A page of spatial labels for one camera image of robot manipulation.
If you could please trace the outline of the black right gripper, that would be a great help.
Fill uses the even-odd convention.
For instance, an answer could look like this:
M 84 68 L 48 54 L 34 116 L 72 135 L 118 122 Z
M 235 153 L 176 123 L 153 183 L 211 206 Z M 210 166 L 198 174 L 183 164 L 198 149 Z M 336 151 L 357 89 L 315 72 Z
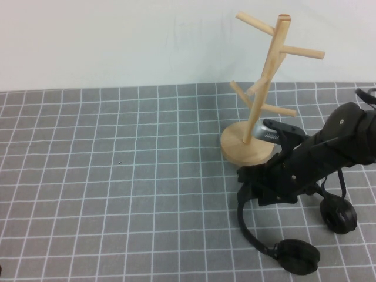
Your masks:
M 327 203 L 336 203 L 345 196 L 341 169 L 350 164 L 345 154 L 349 137 L 281 137 L 282 151 L 265 165 L 242 166 L 237 170 L 237 181 L 243 183 L 238 191 L 238 205 L 252 199 L 260 204 L 296 203 L 301 194 L 318 193 Z M 342 195 L 325 190 L 321 179 L 337 172 Z

